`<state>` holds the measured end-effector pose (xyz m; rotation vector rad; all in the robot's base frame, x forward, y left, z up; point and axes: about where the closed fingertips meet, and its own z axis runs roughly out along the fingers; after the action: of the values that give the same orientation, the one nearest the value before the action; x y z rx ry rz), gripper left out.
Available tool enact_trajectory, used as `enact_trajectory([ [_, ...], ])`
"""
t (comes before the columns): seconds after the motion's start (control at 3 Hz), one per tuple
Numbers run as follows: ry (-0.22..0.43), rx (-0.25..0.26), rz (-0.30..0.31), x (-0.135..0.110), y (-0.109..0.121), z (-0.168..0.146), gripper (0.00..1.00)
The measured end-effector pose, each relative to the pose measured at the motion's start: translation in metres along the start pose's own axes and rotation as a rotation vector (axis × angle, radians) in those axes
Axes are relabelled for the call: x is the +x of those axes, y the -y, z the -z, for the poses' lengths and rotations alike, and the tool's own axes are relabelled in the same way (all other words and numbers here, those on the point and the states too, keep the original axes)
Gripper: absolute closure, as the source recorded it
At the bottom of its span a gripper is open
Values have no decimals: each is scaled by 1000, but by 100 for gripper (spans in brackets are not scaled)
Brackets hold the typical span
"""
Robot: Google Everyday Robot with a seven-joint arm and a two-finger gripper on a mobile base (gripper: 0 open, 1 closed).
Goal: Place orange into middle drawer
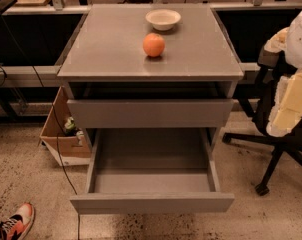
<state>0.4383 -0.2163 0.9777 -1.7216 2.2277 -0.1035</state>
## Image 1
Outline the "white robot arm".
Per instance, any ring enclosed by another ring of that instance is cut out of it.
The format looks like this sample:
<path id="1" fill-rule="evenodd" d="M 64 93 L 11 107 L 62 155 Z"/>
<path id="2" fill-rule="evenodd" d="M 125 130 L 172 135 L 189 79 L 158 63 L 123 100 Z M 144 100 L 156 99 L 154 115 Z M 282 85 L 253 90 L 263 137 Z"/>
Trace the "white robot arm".
<path id="1" fill-rule="evenodd" d="M 283 51 L 285 61 L 297 69 L 290 77 L 280 77 L 266 127 L 269 135 L 283 137 L 302 119 L 302 11 L 289 27 L 266 42 L 264 50 L 273 54 Z"/>

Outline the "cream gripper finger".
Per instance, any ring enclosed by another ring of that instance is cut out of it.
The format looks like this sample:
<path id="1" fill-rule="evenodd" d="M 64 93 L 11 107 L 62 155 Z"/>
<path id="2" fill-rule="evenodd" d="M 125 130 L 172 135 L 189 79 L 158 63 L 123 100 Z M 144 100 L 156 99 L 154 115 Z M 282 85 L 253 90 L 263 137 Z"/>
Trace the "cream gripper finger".
<path id="1" fill-rule="evenodd" d="M 290 77 L 280 77 L 274 101 L 266 131 L 273 137 L 283 137 L 302 119 L 302 69 Z"/>

